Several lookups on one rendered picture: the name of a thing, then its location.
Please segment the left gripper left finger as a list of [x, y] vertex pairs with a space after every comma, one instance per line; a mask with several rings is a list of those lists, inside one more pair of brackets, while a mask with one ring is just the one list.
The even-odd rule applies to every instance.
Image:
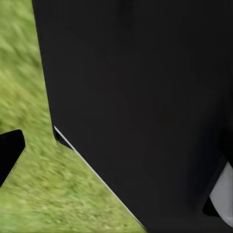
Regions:
[[0, 134], [0, 187], [25, 149], [21, 129]]

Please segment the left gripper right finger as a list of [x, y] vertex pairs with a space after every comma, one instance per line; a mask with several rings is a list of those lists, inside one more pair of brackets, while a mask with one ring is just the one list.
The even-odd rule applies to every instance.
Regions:
[[233, 131], [222, 129], [217, 146], [233, 168]]

